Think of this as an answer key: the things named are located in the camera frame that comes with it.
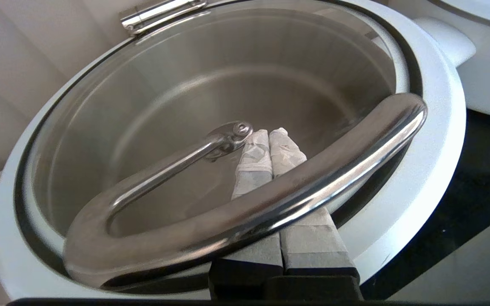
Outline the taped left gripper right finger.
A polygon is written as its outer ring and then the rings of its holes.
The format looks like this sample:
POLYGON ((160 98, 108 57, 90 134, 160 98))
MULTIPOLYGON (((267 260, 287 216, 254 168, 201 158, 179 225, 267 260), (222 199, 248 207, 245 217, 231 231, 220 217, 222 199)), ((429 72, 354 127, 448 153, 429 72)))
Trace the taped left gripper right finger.
MULTIPOLYGON (((298 145, 280 127, 270 132, 273 176, 277 178, 307 160, 298 145)), ((349 275, 360 280, 358 269, 325 207, 280 231, 286 275, 349 275)))

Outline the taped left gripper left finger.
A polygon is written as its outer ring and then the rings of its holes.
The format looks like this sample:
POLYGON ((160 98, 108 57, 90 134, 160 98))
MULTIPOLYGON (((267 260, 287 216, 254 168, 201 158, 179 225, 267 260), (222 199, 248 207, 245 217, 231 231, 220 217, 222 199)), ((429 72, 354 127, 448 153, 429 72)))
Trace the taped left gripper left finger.
MULTIPOLYGON (((256 190, 273 179, 268 132, 254 132, 237 165, 232 198, 256 190)), ((263 238, 233 254, 214 260, 209 271, 212 298, 263 298, 268 279, 283 273, 279 234, 263 238)))

